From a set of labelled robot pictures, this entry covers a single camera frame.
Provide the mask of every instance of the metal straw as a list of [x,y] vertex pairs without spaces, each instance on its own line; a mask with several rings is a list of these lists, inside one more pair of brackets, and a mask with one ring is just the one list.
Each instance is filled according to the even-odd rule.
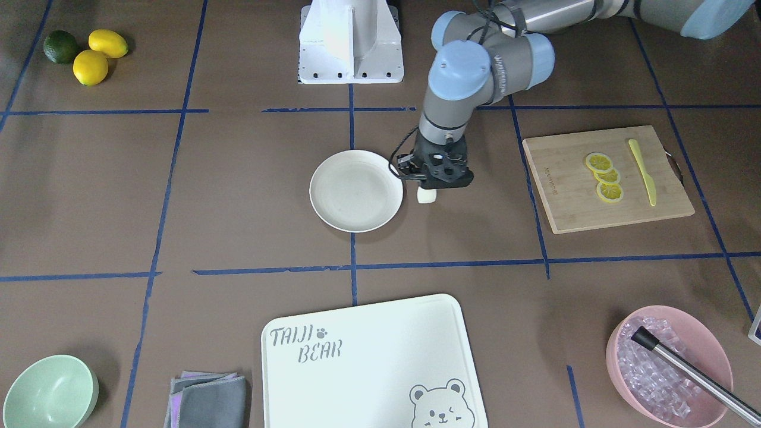
[[745,421],[753,426],[761,426],[761,414],[755,411],[751,406],[742,402],[734,394],[727,391],[726,388],[709,378],[705,373],[698,370],[695,366],[678,356],[674,351],[661,344],[661,342],[648,331],[647,328],[640,327],[632,335],[632,340],[644,346],[647,350],[659,356],[675,369],[682,372],[689,380],[695,382],[700,388],[708,392],[714,398],[719,400],[736,414],[740,415]]

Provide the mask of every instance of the yellow knife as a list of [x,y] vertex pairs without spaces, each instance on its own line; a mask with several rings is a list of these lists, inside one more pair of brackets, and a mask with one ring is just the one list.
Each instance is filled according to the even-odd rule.
[[639,172],[642,173],[642,180],[645,182],[645,189],[648,191],[648,199],[650,200],[650,206],[655,206],[655,180],[648,174],[648,170],[645,169],[645,162],[642,160],[642,152],[639,150],[639,142],[635,139],[629,139],[629,148],[634,154],[634,159],[637,161]]

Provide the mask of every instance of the white tray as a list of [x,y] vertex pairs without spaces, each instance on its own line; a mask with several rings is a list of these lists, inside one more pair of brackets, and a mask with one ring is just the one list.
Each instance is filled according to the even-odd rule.
[[262,332],[262,379],[268,428],[488,426],[450,295],[276,318]]

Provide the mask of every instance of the pink bowl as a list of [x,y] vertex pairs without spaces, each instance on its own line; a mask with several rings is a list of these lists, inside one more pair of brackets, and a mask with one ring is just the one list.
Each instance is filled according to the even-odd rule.
[[648,412],[637,401],[623,380],[617,356],[619,332],[623,325],[632,318],[649,315],[659,319],[667,319],[671,323],[674,332],[677,333],[691,354],[694,355],[696,361],[690,361],[690,363],[710,378],[713,378],[719,385],[732,391],[732,369],[729,366],[727,354],[724,353],[724,349],[721,348],[721,344],[716,340],[716,337],[692,315],[668,306],[647,306],[638,309],[626,317],[624,321],[621,321],[621,324],[610,335],[605,360],[613,386],[616,387],[621,397],[639,413],[657,420],[663,425],[675,428],[706,428],[714,425],[727,413],[727,408],[707,393],[701,393],[697,398],[693,398],[689,402],[692,411],[689,412],[689,415],[685,419],[675,417],[669,423],[656,418],[655,415]]

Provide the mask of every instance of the bear cartoon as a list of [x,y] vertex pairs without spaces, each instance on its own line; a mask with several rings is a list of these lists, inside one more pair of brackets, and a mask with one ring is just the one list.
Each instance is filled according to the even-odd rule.
[[412,428],[473,428],[476,417],[465,401],[465,384],[451,379],[443,388],[415,385],[409,391],[415,405]]

